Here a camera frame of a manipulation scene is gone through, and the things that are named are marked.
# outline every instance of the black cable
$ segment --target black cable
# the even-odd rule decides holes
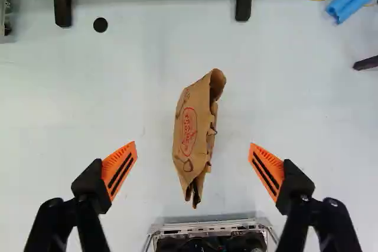
[[[181,249],[183,249],[190,241],[193,241],[193,240],[200,240],[201,242],[203,242],[204,244],[206,244],[206,246],[208,248],[210,248],[211,250],[218,251],[218,249],[216,249],[215,247],[213,247],[209,242],[207,242],[202,237],[192,237],[192,238],[190,238],[189,240],[187,240],[186,242],[184,242],[182,245],[180,245],[179,247],[177,247],[177,251],[180,251]]]

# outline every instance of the red logo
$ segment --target red logo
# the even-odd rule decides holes
[[[182,141],[180,149],[185,156],[190,156],[197,138],[197,114],[192,107],[186,107],[182,116]]]

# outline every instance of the paper bag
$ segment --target paper bag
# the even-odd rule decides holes
[[[225,84],[223,72],[213,69],[185,88],[177,103],[172,158],[185,200],[193,193],[193,208],[201,202],[205,174],[210,172],[217,133],[216,101]]]

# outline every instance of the crumpled paper bag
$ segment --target crumpled paper bag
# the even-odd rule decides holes
[[[193,193],[193,208],[201,202],[205,174],[210,172],[217,133],[217,101],[226,77],[213,69],[186,87],[178,100],[175,113],[172,158],[185,200]]]

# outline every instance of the gray floor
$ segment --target gray floor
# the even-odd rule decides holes
[[[316,198],[342,200],[363,250],[378,250],[378,72],[351,69],[378,52],[377,7],[336,27],[324,2],[305,0],[253,0],[245,24],[233,0],[75,0],[62,30],[53,0],[19,2],[17,43],[0,45],[0,250],[21,251],[40,204],[71,198],[94,158],[131,140],[139,159],[102,217],[112,251],[139,251],[161,217],[256,212],[280,233],[285,218],[247,162],[251,141],[302,168]],[[227,85],[193,210],[171,160],[174,110],[213,67]],[[306,251],[317,250],[311,231]]]

